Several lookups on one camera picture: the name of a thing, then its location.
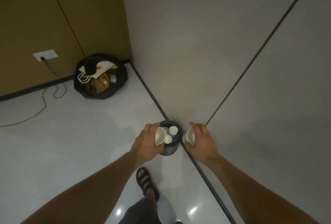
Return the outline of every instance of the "white tile floor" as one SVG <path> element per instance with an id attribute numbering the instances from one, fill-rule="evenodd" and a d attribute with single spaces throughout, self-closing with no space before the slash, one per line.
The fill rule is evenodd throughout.
<path id="1" fill-rule="evenodd" d="M 54 99 L 36 118 L 0 128 L 0 223 L 19 223 L 44 203 L 128 151 L 146 123 L 164 120 L 130 67 L 129 80 L 113 97 L 87 100 L 66 83 L 67 94 Z M 0 103 L 0 125 L 14 123 L 42 108 L 42 91 Z M 146 164 L 161 193 L 163 224 L 229 223 L 181 146 L 171 156 Z M 107 220 L 116 224 L 142 197 L 130 178 Z"/>

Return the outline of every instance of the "leg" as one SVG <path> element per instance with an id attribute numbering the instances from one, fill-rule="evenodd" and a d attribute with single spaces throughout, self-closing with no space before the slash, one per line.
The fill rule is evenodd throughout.
<path id="1" fill-rule="evenodd" d="M 149 172 L 145 168 L 139 168 L 136 177 L 145 197 L 126 211 L 119 224 L 161 224 L 156 202 L 159 192 L 152 184 Z"/>

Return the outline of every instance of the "black sandal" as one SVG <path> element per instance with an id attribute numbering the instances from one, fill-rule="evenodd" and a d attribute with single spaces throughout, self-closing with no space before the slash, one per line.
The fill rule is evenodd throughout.
<path id="1" fill-rule="evenodd" d="M 156 187 L 153 185 L 151 175 L 145 167 L 138 168 L 137 173 L 136 173 L 136 180 L 137 180 L 139 187 L 142 189 L 144 196 L 147 195 L 147 190 L 152 188 L 154 190 L 155 200 L 158 201 L 160 199 L 160 193 L 156 189 Z"/>

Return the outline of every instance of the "small trash can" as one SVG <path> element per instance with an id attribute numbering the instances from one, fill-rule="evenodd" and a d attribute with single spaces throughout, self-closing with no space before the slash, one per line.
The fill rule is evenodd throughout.
<path id="1" fill-rule="evenodd" d="M 171 126 L 175 126 L 178 128 L 178 132 L 174 136 L 174 139 L 172 140 L 172 142 L 169 144 L 164 144 L 163 152 L 160 153 L 161 155 L 169 156 L 169 155 L 172 155 L 174 152 L 176 152 L 176 150 L 178 148 L 178 144 L 180 143 L 180 140 L 182 138 L 182 128 L 180 127 L 180 125 L 178 123 L 171 121 L 171 120 L 164 120 L 164 121 L 160 122 L 160 127 L 162 127 L 162 126 L 168 127 L 168 128 L 170 128 Z"/>

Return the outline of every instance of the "dark shorts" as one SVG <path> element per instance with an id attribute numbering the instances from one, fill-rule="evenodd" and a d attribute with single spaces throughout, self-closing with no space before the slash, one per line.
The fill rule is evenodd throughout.
<path id="1" fill-rule="evenodd" d="M 155 200 L 144 197 L 129 207 L 118 224 L 162 224 L 158 216 L 158 205 Z"/>

